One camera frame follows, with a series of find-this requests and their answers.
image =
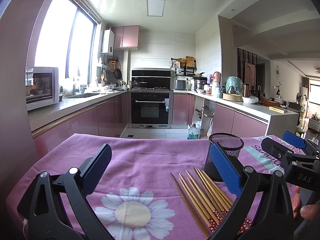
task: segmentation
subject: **recessed light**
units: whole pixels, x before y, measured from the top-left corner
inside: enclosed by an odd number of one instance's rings
[[[148,16],[163,17],[165,0],[147,0]]]

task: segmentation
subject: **white cable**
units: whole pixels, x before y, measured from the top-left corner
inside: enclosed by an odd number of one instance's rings
[[[26,234],[24,233],[24,228],[26,227],[27,224],[28,224],[28,219],[25,218],[25,219],[23,220],[22,232],[23,232],[24,238],[25,238],[26,240],[28,240],[28,238],[26,237]]]

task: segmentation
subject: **human hand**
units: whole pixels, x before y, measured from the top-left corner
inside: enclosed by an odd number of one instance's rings
[[[296,195],[292,199],[293,218],[298,216],[298,208],[300,207],[300,187],[295,187]],[[312,220],[320,208],[320,205],[307,205],[300,209],[300,215],[304,219]]]

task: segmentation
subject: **microwave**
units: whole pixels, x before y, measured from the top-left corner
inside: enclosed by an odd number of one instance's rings
[[[27,111],[59,102],[59,70],[57,67],[26,69]]]

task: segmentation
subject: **oven handle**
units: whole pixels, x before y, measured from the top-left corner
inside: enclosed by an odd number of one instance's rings
[[[138,101],[136,100],[136,103],[165,103],[165,101]]]

